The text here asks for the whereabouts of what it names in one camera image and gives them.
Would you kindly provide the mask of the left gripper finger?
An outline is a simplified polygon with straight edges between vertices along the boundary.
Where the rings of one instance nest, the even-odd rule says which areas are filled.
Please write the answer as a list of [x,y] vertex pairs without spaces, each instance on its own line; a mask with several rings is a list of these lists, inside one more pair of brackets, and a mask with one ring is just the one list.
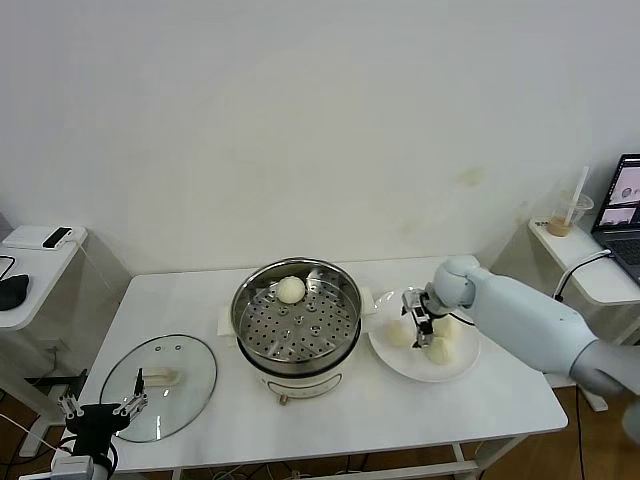
[[79,418],[83,415],[83,408],[74,394],[63,394],[57,402],[66,418]]
[[133,394],[114,409],[113,414],[116,416],[137,416],[146,407],[147,403],[143,369],[139,368],[135,379]]

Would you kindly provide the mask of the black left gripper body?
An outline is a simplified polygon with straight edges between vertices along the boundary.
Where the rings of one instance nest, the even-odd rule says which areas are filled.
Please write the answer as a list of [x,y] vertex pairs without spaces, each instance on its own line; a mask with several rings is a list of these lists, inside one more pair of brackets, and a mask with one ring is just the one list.
[[76,436],[74,454],[107,454],[112,437],[130,424],[130,414],[118,404],[85,405],[68,414],[66,428]]

